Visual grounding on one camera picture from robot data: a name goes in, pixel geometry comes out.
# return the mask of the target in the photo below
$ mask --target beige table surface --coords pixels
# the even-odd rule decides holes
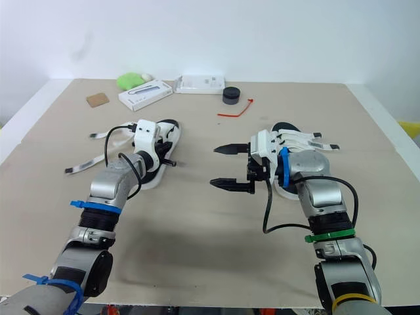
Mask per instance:
[[[360,197],[358,236],[378,255],[384,305],[420,301],[420,183],[386,136],[344,85],[233,83],[237,106],[219,95],[174,94],[132,112],[117,100],[115,81],[77,79],[56,99],[0,166],[0,295],[31,282],[25,273],[48,274],[80,210],[100,163],[66,176],[64,169],[102,152],[89,133],[140,118],[180,122],[174,151],[178,167],[161,184],[128,201],[110,249],[114,267],[98,303],[182,306],[320,306],[314,265],[303,238],[288,228],[264,235],[267,191],[229,193],[208,184],[216,177],[245,179],[246,156],[223,156],[213,148],[247,142],[277,121],[322,132],[340,144],[327,154],[335,176],[351,182]],[[110,103],[90,108],[86,96],[105,92]],[[240,118],[246,98],[255,102]],[[128,145],[124,152],[130,152]],[[351,215],[352,199],[345,196]],[[306,223],[297,201],[274,195],[269,226]]]

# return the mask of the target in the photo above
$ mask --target black round container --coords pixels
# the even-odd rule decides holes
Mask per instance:
[[[226,87],[223,90],[223,102],[227,105],[235,105],[240,95],[241,91],[237,87]]]

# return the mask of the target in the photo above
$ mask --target small white box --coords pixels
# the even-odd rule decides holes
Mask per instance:
[[[150,105],[173,93],[172,87],[161,80],[153,80],[118,94],[118,99],[133,111]]]
[[[175,80],[175,93],[222,94],[224,77],[221,75],[183,75]]]

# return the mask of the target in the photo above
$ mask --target red wire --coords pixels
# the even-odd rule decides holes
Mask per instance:
[[[228,114],[217,114],[217,115],[218,116],[223,116],[223,117],[239,117],[248,109],[249,105],[251,105],[253,101],[254,100],[252,98],[248,98],[248,105],[243,109],[242,112],[240,112],[239,115],[228,115]]]

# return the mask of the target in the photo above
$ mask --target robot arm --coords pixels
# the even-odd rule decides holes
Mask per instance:
[[[0,314],[72,315],[89,297],[96,297],[105,290],[113,261],[108,249],[115,242],[114,228],[130,198],[129,192],[138,184],[136,194],[141,180],[151,172],[161,176],[158,170],[162,163],[172,162],[167,159],[167,153],[176,144],[169,141],[168,136],[174,133],[176,137],[172,138],[176,141],[179,138],[176,121],[140,120],[133,130],[136,153],[119,154],[118,160],[111,161],[94,178],[87,201],[71,202],[83,208],[83,212],[58,255],[50,277],[25,275],[37,285],[3,301]]]
[[[247,153],[249,182],[217,178],[210,182],[213,186],[253,194],[255,181],[265,180],[270,185],[274,175],[278,176],[280,186],[295,185],[313,233],[305,240],[313,243],[316,256],[323,259],[315,266],[315,275],[318,295],[328,312],[337,315],[389,314],[380,306],[379,282],[361,239],[355,236],[340,188],[328,179],[329,162],[323,154],[312,150],[297,153],[289,153],[287,148],[280,150],[276,132],[267,130],[253,136],[248,144],[229,144],[215,151]]]

